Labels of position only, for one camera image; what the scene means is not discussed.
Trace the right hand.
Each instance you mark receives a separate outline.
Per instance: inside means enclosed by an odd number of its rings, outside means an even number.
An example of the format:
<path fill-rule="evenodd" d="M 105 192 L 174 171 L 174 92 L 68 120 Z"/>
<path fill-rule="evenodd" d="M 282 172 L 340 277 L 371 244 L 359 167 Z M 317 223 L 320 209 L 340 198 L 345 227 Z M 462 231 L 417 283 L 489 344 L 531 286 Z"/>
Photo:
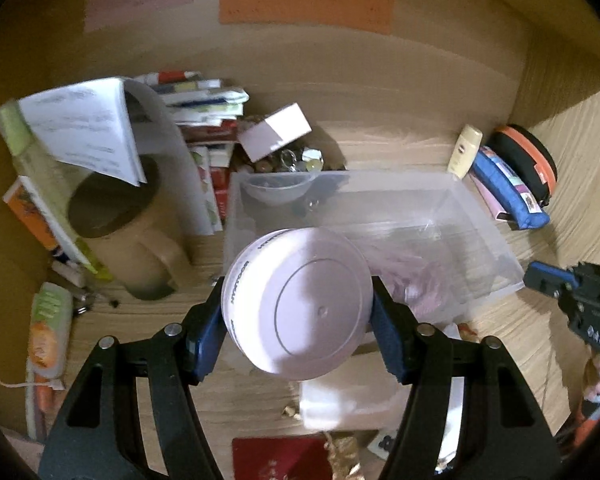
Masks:
<path fill-rule="evenodd" d="M 583 397 L 595 402 L 600 396 L 600 354 L 592 352 L 583 374 Z"/>

